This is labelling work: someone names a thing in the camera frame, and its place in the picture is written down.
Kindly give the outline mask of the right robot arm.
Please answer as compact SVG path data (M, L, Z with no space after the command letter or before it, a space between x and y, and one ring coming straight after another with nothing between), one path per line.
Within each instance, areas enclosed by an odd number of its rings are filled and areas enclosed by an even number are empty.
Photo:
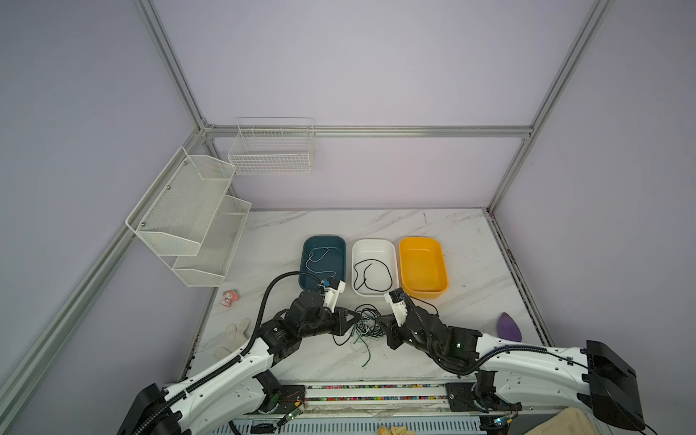
M576 407L611 427L650 431L635 369L604 343L567 348L517 343L447 326L400 289L384 299L391 313L379 317L378 324L389 348L408 344L446 373L474 375L474 405L482 411L501 403Z

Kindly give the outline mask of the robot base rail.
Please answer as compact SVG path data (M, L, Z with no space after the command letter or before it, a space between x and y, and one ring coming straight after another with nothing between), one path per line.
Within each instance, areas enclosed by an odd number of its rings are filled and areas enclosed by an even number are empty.
M343 382L287 384L272 397L271 411L253 411L225 422L213 434L506 434L519 405L486 411L473 382Z

